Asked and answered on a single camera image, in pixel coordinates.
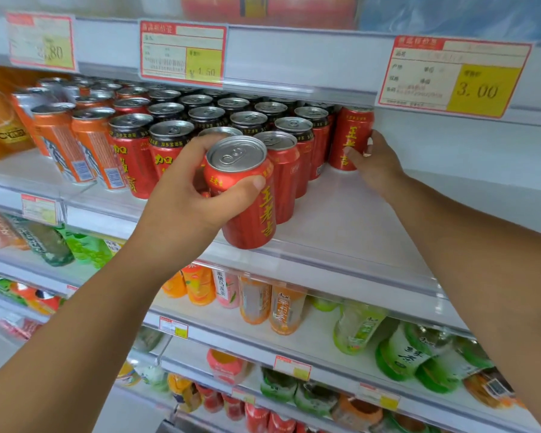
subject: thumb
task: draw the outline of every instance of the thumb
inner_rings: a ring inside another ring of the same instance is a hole
[[[366,167],[367,159],[362,155],[362,153],[357,152],[352,147],[345,147],[344,154],[351,160],[353,165],[359,170],[363,171]]]
[[[267,180],[260,175],[241,179],[224,193],[210,200],[213,214],[221,224],[228,222],[251,206],[266,184]]]

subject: left hand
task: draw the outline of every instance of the left hand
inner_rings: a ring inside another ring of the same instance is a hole
[[[224,193],[206,198],[202,170],[209,148],[225,136],[193,138],[160,178],[125,247],[150,257],[168,276],[194,261],[231,218],[248,208],[266,184],[263,176],[240,180]]]

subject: right hand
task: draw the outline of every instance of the right hand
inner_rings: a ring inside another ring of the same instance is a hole
[[[352,147],[345,147],[345,155],[359,170],[367,185],[385,197],[390,185],[406,177],[395,151],[387,144],[380,132],[373,130],[373,144],[367,147],[363,156]]]

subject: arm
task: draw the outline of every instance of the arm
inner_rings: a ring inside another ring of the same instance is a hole
[[[0,433],[89,432],[154,296],[265,185],[203,198],[195,170],[220,136],[194,138],[163,175],[130,240],[0,368]],[[12,413],[11,405],[23,398]]]
[[[348,156],[395,210],[461,318],[541,424],[541,234],[473,210],[404,174],[373,132]]]

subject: hand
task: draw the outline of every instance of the hand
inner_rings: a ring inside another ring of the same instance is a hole
[[[345,155],[359,170],[367,185],[385,197],[390,185],[407,175],[403,171],[397,154],[387,144],[381,133],[373,130],[371,138],[373,144],[367,147],[364,156],[352,147],[345,147]]]
[[[194,261],[214,240],[220,228],[248,208],[266,185],[262,176],[240,180],[216,197],[203,197],[208,189],[202,159],[209,148],[225,138],[211,134],[193,138],[160,178],[125,247],[149,257],[154,269],[169,277]]]

